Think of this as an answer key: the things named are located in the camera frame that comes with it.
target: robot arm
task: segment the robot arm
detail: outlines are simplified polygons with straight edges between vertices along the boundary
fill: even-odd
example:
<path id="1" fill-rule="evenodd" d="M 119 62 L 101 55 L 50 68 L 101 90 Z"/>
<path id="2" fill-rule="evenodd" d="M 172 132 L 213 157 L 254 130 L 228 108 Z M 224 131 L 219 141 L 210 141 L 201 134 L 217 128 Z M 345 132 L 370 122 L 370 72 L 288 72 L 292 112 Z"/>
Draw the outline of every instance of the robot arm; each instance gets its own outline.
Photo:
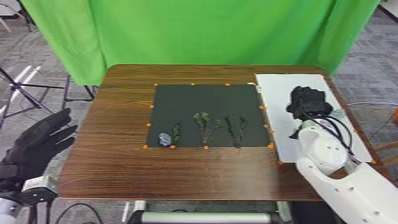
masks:
<path id="1" fill-rule="evenodd" d="M 302 120 L 297 169 L 318 195 L 348 224 L 398 224 L 395 185 L 371 166 L 350 155 L 341 141 L 320 125 L 320 120 L 306 117 Z M 332 179 L 329 175 L 343 167 L 348 175 Z"/>

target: white board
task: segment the white board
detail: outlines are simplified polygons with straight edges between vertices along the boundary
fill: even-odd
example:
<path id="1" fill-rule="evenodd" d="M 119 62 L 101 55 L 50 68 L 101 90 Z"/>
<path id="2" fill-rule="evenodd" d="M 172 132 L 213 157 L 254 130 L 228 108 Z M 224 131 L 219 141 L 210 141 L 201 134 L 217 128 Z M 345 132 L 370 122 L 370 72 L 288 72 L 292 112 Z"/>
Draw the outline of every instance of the white board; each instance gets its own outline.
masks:
<path id="1" fill-rule="evenodd" d="M 258 86 L 261 91 L 261 97 L 267 106 L 267 115 L 270 128 L 274 130 L 274 139 L 277 146 L 279 160 L 284 163 L 295 163 L 299 159 L 299 140 L 290 138 L 293 131 L 300 126 L 300 120 L 293 120 L 293 115 L 286 111 L 286 106 L 290 104 L 290 93 L 297 86 L 311 87 L 320 91 L 325 91 L 327 102 L 331 103 L 334 110 L 341 109 L 338 99 L 332 94 L 332 90 L 327 86 L 325 79 L 322 75 L 308 74 L 258 74 Z M 357 159 L 363 162 L 371 162 L 371 155 L 355 133 L 352 122 L 348 117 L 341 119 L 350 131 L 352 131 L 352 151 Z M 348 141 L 347 131 L 341 130 L 343 137 Z"/>

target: black mat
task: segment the black mat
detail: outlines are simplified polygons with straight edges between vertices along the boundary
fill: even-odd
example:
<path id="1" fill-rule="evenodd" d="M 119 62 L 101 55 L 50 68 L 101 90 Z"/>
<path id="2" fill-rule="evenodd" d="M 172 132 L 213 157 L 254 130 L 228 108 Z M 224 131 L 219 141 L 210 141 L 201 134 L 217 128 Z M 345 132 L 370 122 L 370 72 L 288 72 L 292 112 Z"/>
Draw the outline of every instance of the black mat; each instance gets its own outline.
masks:
<path id="1" fill-rule="evenodd" d="M 210 146 L 233 147 L 233 138 L 228 131 L 226 117 L 240 122 L 245 118 L 242 147 L 267 146 L 268 132 L 263 128 L 265 119 L 260 110 L 258 91 L 252 85 L 160 85 L 155 94 L 155 109 L 148 134 L 149 147 L 160 146 L 158 134 L 172 135 L 176 123 L 181 123 L 181 138 L 178 146 L 201 147 L 201 131 L 194 114 L 206 112 L 215 120 L 222 121 L 222 128 L 210 142 Z"/>

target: light stand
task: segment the light stand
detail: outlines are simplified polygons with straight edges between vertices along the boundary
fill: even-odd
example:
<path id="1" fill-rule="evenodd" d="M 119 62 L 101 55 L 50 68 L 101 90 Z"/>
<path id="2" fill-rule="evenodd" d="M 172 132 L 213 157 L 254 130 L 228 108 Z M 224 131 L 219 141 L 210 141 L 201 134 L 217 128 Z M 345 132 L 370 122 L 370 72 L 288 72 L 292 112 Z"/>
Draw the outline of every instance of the light stand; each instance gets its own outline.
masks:
<path id="1" fill-rule="evenodd" d="M 46 86 L 46 85 L 32 85 L 32 84 L 23 84 L 23 83 L 16 82 L 2 68 L 0 68 L 0 76 L 4 77 L 4 80 L 9 82 L 9 87 L 11 87 L 9 97 L 7 97 L 5 107 L 4 107 L 4 113 L 2 113 L 2 116 L 0 116 L 0 130 L 2 130 L 5 118 L 9 118 L 14 115 L 25 113 L 29 110 L 37 108 L 43 111 L 46 111 L 50 114 L 53 114 L 52 110 L 48 109 L 48 107 L 43 104 L 43 100 L 45 100 L 45 97 L 46 97 L 46 94 L 48 94 L 48 90 L 50 89 L 64 89 L 64 87 Z M 30 95 L 30 93 L 23 89 L 23 86 L 46 89 L 39 99 L 34 98 L 34 96 Z M 11 101 L 13 101 L 13 95 L 14 95 L 16 91 L 20 91 L 21 96 L 27 98 L 29 102 L 32 103 L 32 107 L 20 110 L 18 112 L 7 114 L 9 113 Z"/>

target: wooden table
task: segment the wooden table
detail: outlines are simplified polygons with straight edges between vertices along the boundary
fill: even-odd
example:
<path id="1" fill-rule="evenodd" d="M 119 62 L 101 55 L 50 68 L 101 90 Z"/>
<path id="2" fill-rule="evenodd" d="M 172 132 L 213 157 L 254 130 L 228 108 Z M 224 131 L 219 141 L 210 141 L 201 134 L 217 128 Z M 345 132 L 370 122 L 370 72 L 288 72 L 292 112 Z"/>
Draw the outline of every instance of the wooden table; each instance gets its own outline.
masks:
<path id="1" fill-rule="evenodd" d="M 320 200 L 295 166 L 279 165 L 268 147 L 149 148 L 155 83 L 244 84 L 254 73 L 324 74 L 309 66 L 117 65 L 109 69 L 59 184 L 68 199 Z M 377 160 L 341 95 L 325 77 Z"/>

